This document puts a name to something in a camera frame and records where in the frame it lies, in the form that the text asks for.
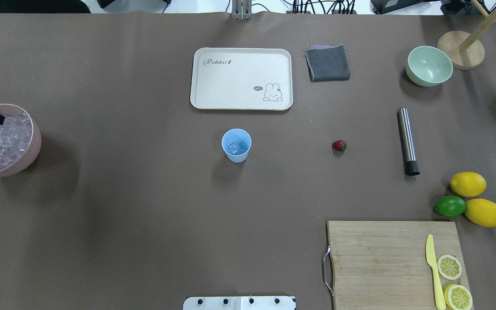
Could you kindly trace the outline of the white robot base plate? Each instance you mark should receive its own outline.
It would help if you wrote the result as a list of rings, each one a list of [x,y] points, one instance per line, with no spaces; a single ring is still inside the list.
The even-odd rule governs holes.
[[[296,299],[291,296],[216,296],[190,297],[183,310],[295,310]]]

